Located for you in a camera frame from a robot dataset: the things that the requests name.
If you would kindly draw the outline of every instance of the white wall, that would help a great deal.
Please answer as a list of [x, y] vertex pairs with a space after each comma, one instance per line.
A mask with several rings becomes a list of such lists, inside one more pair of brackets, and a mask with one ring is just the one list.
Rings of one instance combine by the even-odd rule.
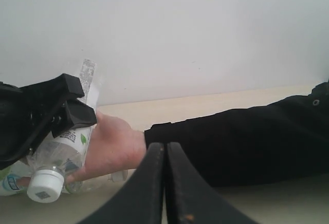
[[101, 104], [326, 81], [329, 0], [0, 0], [0, 80], [106, 74]]

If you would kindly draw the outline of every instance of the black jacket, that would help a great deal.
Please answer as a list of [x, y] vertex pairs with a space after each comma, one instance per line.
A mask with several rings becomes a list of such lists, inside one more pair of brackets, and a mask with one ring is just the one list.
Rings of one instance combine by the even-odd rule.
[[267, 106], [153, 125], [145, 139], [179, 142], [211, 186], [329, 173], [329, 83]]

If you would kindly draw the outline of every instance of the black sleeve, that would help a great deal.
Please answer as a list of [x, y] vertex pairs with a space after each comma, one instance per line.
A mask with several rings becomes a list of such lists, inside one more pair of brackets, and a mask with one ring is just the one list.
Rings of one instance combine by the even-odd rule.
[[329, 84], [267, 106], [153, 125], [145, 139], [179, 142], [211, 186], [329, 173]]

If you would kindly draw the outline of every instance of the table surface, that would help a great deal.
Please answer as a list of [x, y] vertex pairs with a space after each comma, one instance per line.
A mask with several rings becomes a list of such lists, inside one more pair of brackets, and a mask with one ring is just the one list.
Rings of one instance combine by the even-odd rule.
[[[100, 107], [100, 110], [125, 119], [135, 129], [145, 130], [154, 123], [175, 122], [231, 108], [266, 105], [291, 95], [306, 95], [313, 87], [291, 86], [117, 104]], [[112, 183], [92, 193], [63, 195], [50, 204], [33, 202], [24, 194], [0, 197], [1, 223], [77, 223], [102, 206], [121, 186], [122, 183]], [[222, 188], [218, 192], [259, 223], [329, 223], [329, 175], [271, 185]]]

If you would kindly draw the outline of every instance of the hand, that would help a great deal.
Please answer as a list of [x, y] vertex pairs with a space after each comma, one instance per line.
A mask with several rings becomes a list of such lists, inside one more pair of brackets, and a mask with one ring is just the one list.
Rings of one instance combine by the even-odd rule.
[[100, 112], [97, 112], [97, 121], [90, 138], [85, 165], [67, 176], [67, 183], [135, 169], [146, 153], [143, 132], [133, 130], [122, 119]]

